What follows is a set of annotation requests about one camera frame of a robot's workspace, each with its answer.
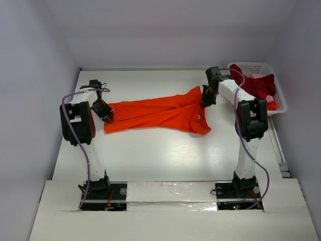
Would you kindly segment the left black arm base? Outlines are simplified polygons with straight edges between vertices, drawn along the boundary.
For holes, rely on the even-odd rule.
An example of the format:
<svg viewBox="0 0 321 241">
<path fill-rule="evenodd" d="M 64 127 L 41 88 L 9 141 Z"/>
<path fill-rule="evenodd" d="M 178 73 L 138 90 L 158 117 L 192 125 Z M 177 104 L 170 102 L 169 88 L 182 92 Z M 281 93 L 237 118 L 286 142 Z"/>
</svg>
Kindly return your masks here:
<svg viewBox="0 0 321 241">
<path fill-rule="evenodd" d="M 126 211 L 127 183 L 112 182 L 111 191 L 89 192 L 80 209 L 83 211 Z"/>
</svg>

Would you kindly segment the orange t shirt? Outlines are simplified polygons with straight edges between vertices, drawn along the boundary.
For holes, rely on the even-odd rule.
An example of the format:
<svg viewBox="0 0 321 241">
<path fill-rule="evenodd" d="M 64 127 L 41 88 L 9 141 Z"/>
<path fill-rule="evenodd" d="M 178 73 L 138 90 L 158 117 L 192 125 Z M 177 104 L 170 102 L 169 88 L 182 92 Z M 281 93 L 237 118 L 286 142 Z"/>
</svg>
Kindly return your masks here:
<svg viewBox="0 0 321 241">
<path fill-rule="evenodd" d="M 205 135 L 211 131 L 201 107 L 200 87 L 186 94 L 111 103 L 114 120 L 104 124 L 107 134 L 128 129 L 167 128 Z"/>
</svg>

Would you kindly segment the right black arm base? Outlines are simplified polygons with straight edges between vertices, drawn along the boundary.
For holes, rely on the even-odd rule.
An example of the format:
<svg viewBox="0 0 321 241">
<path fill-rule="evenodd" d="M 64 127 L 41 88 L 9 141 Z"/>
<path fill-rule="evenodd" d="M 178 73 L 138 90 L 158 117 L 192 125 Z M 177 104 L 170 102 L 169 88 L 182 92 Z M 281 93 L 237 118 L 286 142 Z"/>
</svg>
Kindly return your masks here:
<svg viewBox="0 0 321 241">
<path fill-rule="evenodd" d="M 211 195 L 216 197 L 217 209 L 223 210 L 246 210 L 251 205 L 258 202 L 261 193 L 258 183 L 249 190 L 237 194 L 234 186 L 229 182 L 218 182 L 214 189 L 210 191 Z"/>
</svg>

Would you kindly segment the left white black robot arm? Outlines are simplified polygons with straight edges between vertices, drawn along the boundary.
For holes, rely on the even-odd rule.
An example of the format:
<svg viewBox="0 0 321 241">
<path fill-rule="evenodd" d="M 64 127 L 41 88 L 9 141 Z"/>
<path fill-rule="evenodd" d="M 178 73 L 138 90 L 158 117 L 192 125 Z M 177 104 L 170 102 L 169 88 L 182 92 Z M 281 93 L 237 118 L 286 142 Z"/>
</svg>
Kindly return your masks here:
<svg viewBox="0 0 321 241">
<path fill-rule="evenodd" d="M 102 98 L 102 94 L 110 90 L 103 85 L 97 79 L 89 80 L 78 92 L 63 97 L 60 105 L 63 137 L 72 146 L 79 147 L 83 155 L 87 180 L 78 187 L 84 195 L 96 194 L 99 198 L 110 195 L 111 184 L 93 144 L 96 136 L 93 114 L 107 124 L 114 120 L 113 108 Z"/>
</svg>

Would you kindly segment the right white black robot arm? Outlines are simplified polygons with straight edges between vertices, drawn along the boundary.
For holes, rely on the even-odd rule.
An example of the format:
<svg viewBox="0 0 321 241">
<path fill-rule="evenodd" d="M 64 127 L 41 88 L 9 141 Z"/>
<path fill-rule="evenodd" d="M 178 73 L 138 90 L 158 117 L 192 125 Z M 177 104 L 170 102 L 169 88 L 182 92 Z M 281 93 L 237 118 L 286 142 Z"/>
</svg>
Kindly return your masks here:
<svg viewBox="0 0 321 241">
<path fill-rule="evenodd" d="M 244 198 L 257 186 L 255 176 L 257 149 L 268 129 L 267 104 L 263 98 L 256 98 L 242 87 L 245 76 L 238 70 L 230 69 L 223 75 L 219 67 L 205 71 L 208 83 L 203 86 L 202 107 L 216 104 L 218 95 L 224 96 L 234 106 L 235 130 L 240 140 L 237 166 L 230 182 L 215 185 L 216 196 L 221 199 Z M 241 78 L 238 84 L 232 74 Z"/>
</svg>

